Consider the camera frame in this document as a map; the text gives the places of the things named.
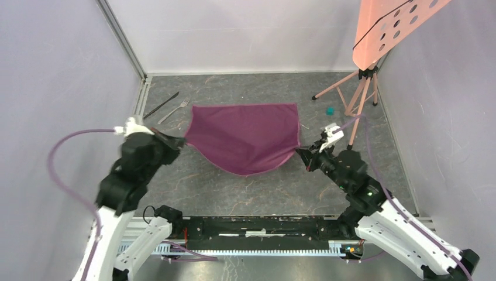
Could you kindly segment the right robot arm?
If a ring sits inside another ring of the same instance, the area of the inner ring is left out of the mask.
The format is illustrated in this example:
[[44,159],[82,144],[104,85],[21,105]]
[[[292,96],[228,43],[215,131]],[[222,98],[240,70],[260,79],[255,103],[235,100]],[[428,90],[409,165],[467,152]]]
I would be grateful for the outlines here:
[[367,174],[359,152],[322,141],[296,149],[307,171],[320,170],[346,194],[350,205],[338,218],[338,232],[346,238],[371,242],[407,266],[422,280],[471,280],[480,257],[438,237],[408,212],[391,192]]

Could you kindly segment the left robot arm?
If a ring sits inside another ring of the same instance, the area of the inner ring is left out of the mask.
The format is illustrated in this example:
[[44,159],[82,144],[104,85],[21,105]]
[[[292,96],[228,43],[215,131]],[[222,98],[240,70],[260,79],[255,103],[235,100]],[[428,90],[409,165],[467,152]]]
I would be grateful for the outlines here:
[[117,126],[112,133],[123,135],[120,158],[100,182],[95,200],[98,219],[95,237],[86,248],[74,280],[133,280],[155,248],[167,237],[178,238],[184,223],[176,217],[155,217],[122,253],[125,231],[147,193],[147,185],[158,169],[179,157],[186,140],[155,128]]

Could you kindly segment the purple cloth napkin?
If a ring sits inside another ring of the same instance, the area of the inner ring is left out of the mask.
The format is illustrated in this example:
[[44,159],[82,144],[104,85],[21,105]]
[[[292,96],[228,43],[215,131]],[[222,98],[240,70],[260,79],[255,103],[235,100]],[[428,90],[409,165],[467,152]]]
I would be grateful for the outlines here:
[[228,173],[252,176],[278,169],[301,146],[295,103],[194,105],[189,146]]

